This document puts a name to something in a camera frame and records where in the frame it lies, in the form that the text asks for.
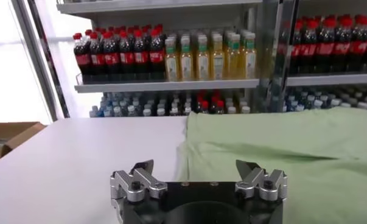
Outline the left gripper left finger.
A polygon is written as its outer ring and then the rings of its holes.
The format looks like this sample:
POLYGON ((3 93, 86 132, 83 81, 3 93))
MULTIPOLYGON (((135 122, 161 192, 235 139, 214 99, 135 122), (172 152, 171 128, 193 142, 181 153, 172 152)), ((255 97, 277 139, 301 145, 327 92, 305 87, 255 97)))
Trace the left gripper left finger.
POLYGON ((161 199, 167 192, 167 183, 152 176, 154 160, 136 163, 129 173, 114 171, 110 176, 111 199, 126 198, 131 203, 145 199, 148 192, 151 198, 161 199))

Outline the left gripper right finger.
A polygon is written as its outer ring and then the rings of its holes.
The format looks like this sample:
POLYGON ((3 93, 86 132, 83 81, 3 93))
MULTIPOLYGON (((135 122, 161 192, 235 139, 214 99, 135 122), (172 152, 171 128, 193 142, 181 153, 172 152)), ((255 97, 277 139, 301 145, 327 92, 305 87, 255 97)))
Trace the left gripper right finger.
POLYGON ((242 178, 235 183, 235 192, 244 199, 258 196, 264 201, 287 198, 287 175, 283 170, 274 169, 268 173, 257 163, 236 160, 237 171, 242 178))

